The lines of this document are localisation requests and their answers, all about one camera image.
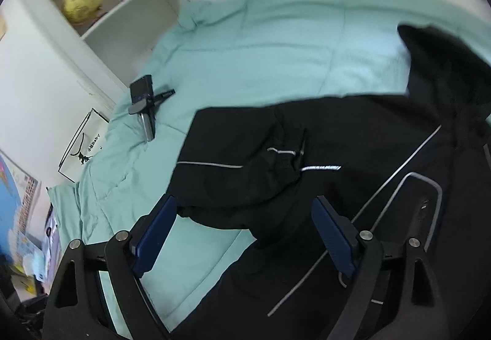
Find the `black hooded jacket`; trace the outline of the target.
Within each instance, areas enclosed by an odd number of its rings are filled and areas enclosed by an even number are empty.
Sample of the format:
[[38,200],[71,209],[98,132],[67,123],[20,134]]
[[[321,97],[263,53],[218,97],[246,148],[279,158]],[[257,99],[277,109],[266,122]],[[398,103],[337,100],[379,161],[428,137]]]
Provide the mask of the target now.
[[[253,243],[174,339],[487,339],[490,66],[401,25],[403,96],[199,110],[173,170],[178,214]],[[373,236],[341,274],[311,219],[325,196]]]

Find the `white paper shopping bag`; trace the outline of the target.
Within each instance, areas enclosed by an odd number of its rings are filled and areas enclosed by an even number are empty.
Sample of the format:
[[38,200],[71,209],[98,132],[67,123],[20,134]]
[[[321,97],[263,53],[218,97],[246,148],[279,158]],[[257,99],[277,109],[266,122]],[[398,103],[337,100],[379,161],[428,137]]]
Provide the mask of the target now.
[[105,145],[109,121],[91,109],[68,143],[58,164],[58,173],[71,182],[78,182],[88,161]]

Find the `world map poster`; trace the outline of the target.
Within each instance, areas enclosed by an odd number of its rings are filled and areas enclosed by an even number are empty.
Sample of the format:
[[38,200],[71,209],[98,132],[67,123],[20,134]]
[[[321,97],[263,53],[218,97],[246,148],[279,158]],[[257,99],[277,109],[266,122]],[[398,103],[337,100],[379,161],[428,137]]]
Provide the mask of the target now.
[[1,152],[1,254],[14,265],[37,248],[27,236],[38,180]]

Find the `phone on selfie stick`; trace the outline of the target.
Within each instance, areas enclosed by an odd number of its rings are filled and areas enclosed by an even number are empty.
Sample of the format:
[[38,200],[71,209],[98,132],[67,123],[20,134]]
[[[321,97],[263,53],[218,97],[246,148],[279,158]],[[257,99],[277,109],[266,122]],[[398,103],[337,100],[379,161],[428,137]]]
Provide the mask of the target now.
[[146,142],[150,142],[155,138],[156,109],[175,93],[176,91],[174,89],[170,89],[155,94],[151,75],[142,76],[131,83],[131,105],[128,108],[128,114],[130,116],[140,117]]

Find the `mint green quilt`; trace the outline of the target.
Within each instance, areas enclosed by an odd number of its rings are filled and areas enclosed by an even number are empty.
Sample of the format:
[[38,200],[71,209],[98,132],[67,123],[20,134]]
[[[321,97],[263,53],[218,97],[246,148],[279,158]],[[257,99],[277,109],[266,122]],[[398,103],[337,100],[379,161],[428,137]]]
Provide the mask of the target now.
[[146,142],[123,96],[102,150],[73,184],[51,188],[62,246],[130,228],[165,192],[197,110],[321,96],[403,94],[401,23],[433,25],[490,56],[490,22],[442,0],[196,0],[155,45],[144,73],[175,95]]

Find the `white bookshelf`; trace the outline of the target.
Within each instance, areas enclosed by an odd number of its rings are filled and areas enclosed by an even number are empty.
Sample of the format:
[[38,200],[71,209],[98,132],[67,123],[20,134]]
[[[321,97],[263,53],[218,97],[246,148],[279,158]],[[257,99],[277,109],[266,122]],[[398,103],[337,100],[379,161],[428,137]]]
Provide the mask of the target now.
[[190,0],[103,0],[95,15],[80,24],[65,18],[63,0],[27,1],[56,46],[91,85],[115,101]]

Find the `yellow round plush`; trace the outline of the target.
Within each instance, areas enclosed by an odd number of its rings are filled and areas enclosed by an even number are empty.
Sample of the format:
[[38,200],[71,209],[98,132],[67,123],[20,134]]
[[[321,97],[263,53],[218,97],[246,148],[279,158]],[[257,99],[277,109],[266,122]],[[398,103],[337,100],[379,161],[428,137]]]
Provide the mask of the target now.
[[92,18],[102,7],[103,0],[63,0],[62,12],[65,18],[74,24],[80,24]]

